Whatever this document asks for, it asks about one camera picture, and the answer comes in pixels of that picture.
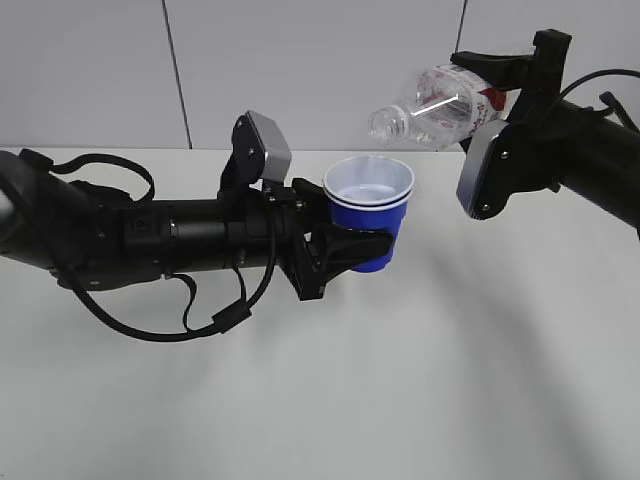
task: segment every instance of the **bottle label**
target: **bottle label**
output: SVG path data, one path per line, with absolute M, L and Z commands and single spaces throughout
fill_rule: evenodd
M 472 92 L 471 131 L 473 135 L 480 125 L 495 120 L 504 110 L 507 94 L 487 83 L 482 77 L 458 65 L 441 65 L 435 69 L 436 75 L 453 78 Z

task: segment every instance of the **stacked cups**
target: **stacked cups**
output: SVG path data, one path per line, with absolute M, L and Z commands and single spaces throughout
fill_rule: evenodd
M 368 156 L 348 158 L 331 167 L 324 176 L 323 187 L 333 223 L 358 230 L 384 229 L 397 238 L 414 182 L 413 171 L 404 163 Z M 392 256 L 393 246 L 384 257 L 353 270 L 377 272 Z

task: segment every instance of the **cable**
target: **cable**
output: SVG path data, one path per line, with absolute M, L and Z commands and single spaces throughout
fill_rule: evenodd
M 613 93 L 609 91 L 601 93 L 600 101 L 613 109 L 613 113 L 616 114 L 616 116 L 618 117 L 618 120 L 620 120 L 620 123 L 622 123 L 624 127 L 628 128 L 629 130 L 635 133 L 640 133 L 640 129 L 638 129 L 638 126 L 635 123 L 633 123 L 633 120 L 627 113 L 627 110 L 618 101 L 618 99 L 615 97 Z
M 583 85 L 583 84 L 585 84 L 585 83 L 587 83 L 587 82 L 589 82 L 589 81 L 591 81 L 593 79 L 596 79 L 596 78 L 608 77 L 608 76 L 625 76 L 625 77 L 640 78 L 640 72 L 638 72 L 636 70 L 627 70 L 627 69 L 624 69 L 624 68 L 611 68 L 611 69 L 608 69 L 608 70 L 598 70 L 596 72 L 590 73 L 589 75 L 585 75 L 582 78 L 579 78 L 578 80 L 573 82 L 571 85 L 569 85 L 567 88 L 562 90 L 562 92 L 560 92 L 558 97 L 553 101 L 553 103 L 551 104 L 549 109 L 542 116 L 542 120 L 541 120 L 540 124 L 542 125 L 548 119 L 549 115 L 551 115 L 551 113 L 553 113 L 553 111 L 560 104 L 560 102 L 567 95 L 569 95 L 576 88 L 578 88 L 580 85 Z

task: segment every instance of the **bottle neck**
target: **bottle neck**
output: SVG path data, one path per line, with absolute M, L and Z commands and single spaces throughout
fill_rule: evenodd
M 398 105 L 389 105 L 371 114 L 369 135 L 380 143 L 405 138 L 409 132 L 407 113 Z

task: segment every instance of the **cup rim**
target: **cup rim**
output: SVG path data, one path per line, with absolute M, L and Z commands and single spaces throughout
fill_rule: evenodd
M 358 203 L 351 203 L 349 200 L 343 198 L 342 196 L 338 195 L 337 192 L 334 192 L 328 185 L 327 185 L 327 176 L 329 175 L 329 173 L 331 172 L 331 170 L 333 170 L 334 168 L 342 165 L 343 163 L 347 163 L 347 162 L 351 162 L 353 160 L 357 160 L 359 158 L 382 158 L 384 160 L 388 160 L 394 163 L 397 163 L 399 165 L 401 165 L 402 167 L 406 168 L 409 173 L 411 174 L 411 182 L 409 183 L 409 186 L 407 188 L 405 188 L 404 190 L 402 190 L 400 193 L 393 195 L 392 197 L 389 198 L 385 198 L 384 200 L 363 200 L 363 201 L 358 201 Z M 413 169 L 407 165 L 404 162 L 401 162 L 400 160 L 396 160 L 395 158 L 390 158 L 390 157 L 385 157 L 383 155 L 359 155 L 357 157 L 349 157 L 349 158 L 345 158 L 344 160 L 340 160 L 338 163 L 332 165 L 323 175 L 322 177 L 322 187 L 324 188 L 324 190 L 327 192 L 327 194 L 329 194 L 329 196 L 340 200 L 341 202 L 350 204 L 350 205 L 355 205 L 355 206 L 370 206 L 370 207 L 374 207 L 374 206 L 380 206 L 380 205 L 387 205 L 390 203 L 395 203 L 398 200 L 403 199 L 405 196 L 407 196 L 408 194 L 410 194 L 413 191 L 413 187 L 415 186 L 416 183 L 416 175 L 413 171 Z
M 347 201 L 347 200 L 343 200 L 341 198 L 337 198 L 330 191 L 328 191 L 326 188 L 323 188 L 323 190 L 324 190 L 325 195 L 329 199 L 336 200 L 336 203 L 340 202 L 341 204 L 349 205 L 349 206 L 352 206 L 352 207 L 384 207 L 384 206 L 387 206 L 387 205 L 398 203 L 401 200 L 404 200 L 405 198 L 408 199 L 413 194 L 413 190 L 411 190 L 411 191 L 407 192 L 407 194 L 404 197 L 396 198 L 392 202 L 377 203 L 375 205 L 363 205 L 363 204 L 360 204 L 360 203 L 354 203 L 354 202 L 350 202 L 350 201 Z
M 347 208 L 349 210 L 356 210 L 358 212 L 384 212 L 386 210 L 392 210 L 396 207 L 399 207 L 405 203 L 409 202 L 409 198 L 411 198 L 411 195 L 413 194 L 413 191 L 409 192 L 407 195 L 405 195 L 404 197 L 402 197 L 400 200 L 396 201 L 395 203 L 388 203 L 388 204 L 384 204 L 384 205 L 352 205 L 350 203 L 346 203 L 343 202 L 340 199 L 337 199 L 336 197 L 334 197 L 333 195 L 327 195 L 327 198 L 329 199 L 330 202 L 335 203 L 336 205 L 339 205 L 343 208 Z

